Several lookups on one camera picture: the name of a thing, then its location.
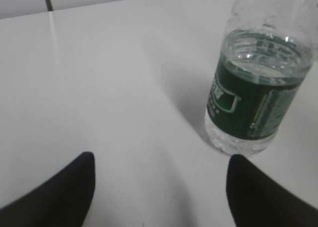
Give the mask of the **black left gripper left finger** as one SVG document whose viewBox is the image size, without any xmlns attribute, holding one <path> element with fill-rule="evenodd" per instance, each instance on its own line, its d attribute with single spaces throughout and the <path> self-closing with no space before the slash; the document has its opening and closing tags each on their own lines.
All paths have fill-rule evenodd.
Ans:
<svg viewBox="0 0 318 227">
<path fill-rule="evenodd" d="M 95 158 L 83 152 L 61 171 L 0 210 L 2 227 L 81 227 L 95 192 Z"/>
</svg>

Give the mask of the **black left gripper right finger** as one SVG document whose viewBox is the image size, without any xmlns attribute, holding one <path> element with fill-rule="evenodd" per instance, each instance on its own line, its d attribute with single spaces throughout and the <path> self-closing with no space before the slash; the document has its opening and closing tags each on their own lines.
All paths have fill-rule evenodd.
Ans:
<svg viewBox="0 0 318 227">
<path fill-rule="evenodd" d="M 226 195 L 238 227 L 316 227 L 318 210 L 272 180 L 243 155 L 229 160 Z"/>
</svg>

